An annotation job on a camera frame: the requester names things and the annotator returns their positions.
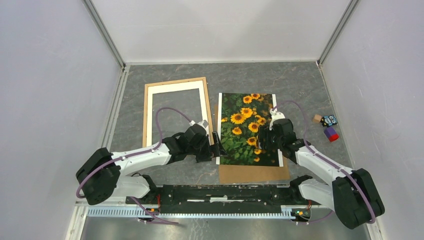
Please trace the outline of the brown backing board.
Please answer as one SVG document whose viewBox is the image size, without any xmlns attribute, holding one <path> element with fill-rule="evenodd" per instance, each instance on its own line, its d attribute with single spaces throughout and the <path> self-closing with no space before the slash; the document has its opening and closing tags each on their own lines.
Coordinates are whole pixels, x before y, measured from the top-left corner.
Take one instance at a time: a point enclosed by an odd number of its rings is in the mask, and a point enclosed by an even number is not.
<svg viewBox="0 0 424 240">
<path fill-rule="evenodd" d="M 219 169 L 221 184 L 253 183 L 286 181 L 290 179 L 289 167 L 224 164 L 227 157 L 218 157 L 216 164 Z"/>
</svg>

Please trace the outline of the sunflower photo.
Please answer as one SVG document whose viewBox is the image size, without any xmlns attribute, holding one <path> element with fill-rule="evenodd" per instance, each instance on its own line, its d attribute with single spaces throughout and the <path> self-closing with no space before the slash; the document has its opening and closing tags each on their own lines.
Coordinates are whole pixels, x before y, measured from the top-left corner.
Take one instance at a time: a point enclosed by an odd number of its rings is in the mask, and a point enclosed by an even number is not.
<svg viewBox="0 0 424 240">
<path fill-rule="evenodd" d="M 280 150 L 259 147 L 259 130 L 271 122 L 270 110 L 276 105 L 271 93 L 220 93 L 217 130 L 226 156 L 217 165 L 283 167 Z"/>
</svg>

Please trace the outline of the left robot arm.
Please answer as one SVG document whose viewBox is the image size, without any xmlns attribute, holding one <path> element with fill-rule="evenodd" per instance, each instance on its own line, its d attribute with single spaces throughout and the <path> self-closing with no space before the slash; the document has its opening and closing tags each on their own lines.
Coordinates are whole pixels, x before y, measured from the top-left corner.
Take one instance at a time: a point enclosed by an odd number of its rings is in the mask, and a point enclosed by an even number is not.
<svg viewBox="0 0 424 240">
<path fill-rule="evenodd" d="M 110 152 L 106 147 L 97 149 L 75 174 L 79 183 L 76 197 L 86 199 L 89 205 L 100 204 L 110 197 L 134 197 L 145 204 L 153 203 L 157 198 L 153 181 L 148 176 L 131 174 L 179 162 L 187 156 L 194 156 L 198 163 L 226 156 L 218 133 L 214 131 L 210 136 L 207 130 L 203 124 L 196 123 L 185 132 L 148 147 L 123 152 Z"/>
</svg>

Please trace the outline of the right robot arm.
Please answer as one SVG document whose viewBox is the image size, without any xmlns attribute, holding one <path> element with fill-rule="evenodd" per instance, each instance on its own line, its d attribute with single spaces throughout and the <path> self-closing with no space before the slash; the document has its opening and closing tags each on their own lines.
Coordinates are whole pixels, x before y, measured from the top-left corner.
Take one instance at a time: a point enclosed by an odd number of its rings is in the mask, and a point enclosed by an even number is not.
<svg viewBox="0 0 424 240">
<path fill-rule="evenodd" d="M 303 175 L 290 182 L 289 199 L 295 204 L 306 200 L 332 210 L 349 229 L 373 224 L 386 208 L 371 174 L 364 168 L 352 169 L 319 152 L 310 142 L 298 138 L 293 123 L 278 119 L 258 130 L 258 146 L 282 155 L 313 172 L 321 180 Z"/>
</svg>

